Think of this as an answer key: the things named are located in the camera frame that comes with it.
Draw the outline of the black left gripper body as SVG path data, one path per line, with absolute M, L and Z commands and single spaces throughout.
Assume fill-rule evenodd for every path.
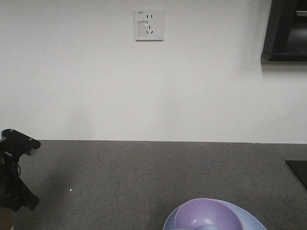
M 39 204 L 34 195 L 20 178 L 19 160 L 22 155 L 34 155 L 41 147 L 40 141 L 15 129 L 0 132 L 0 206 L 19 211 L 21 207 L 33 211 Z

